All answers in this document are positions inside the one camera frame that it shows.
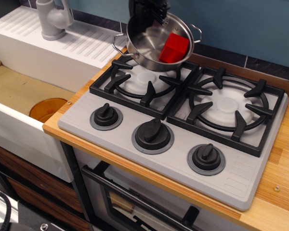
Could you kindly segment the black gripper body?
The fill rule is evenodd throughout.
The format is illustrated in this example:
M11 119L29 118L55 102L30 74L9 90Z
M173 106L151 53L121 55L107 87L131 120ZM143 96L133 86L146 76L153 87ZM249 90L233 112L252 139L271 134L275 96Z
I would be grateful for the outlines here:
M136 8L138 13L153 12L155 21L162 25L170 9L170 2L168 0L129 0L130 8Z

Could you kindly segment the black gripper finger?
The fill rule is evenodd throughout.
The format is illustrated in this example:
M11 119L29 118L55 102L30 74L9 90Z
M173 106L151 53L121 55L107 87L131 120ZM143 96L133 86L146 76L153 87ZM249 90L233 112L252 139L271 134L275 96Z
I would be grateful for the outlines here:
M134 21L138 21L139 20L139 16L138 16L138 12L137 12L136 8L130 8L129 12L130 12L131 19L133 19Z
M133 16L132 35L135 37L140 33L144 33L147 28L153 25L154 20L153 12L135 13Z

